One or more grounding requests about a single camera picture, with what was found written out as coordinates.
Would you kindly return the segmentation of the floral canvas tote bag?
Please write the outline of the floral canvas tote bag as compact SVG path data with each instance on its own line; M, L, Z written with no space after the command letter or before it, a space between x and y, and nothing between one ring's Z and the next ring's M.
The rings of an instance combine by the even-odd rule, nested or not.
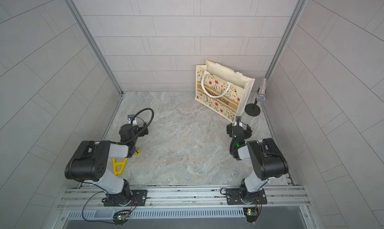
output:
M255 79L206 60L196 66L195 100L233 123L244 111Z

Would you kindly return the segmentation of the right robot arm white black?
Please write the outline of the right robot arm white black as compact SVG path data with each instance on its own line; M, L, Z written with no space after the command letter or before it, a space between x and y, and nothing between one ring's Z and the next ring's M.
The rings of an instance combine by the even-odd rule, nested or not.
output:
M249 125L236 117L227 125L227 134L232 139L230 154L238 161L251 160L253 170L242 180L238 189L227 189L228 205L265 205L267 199L263 187L272 179L289 172L288 163L273 139L246 141L252 135Z

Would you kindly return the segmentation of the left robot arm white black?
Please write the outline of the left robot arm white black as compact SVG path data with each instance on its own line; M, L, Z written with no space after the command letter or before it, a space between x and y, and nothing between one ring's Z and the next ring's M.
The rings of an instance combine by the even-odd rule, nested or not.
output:
M149 133L148 124L142 127L123 125L119 131L121 141L83 141L65 168L65 177L81 183L95 185L106 193L105 207L144 206L147 190L131 190L129 182L118 178L107 169L109 159L128 159L137 151L138 137Z

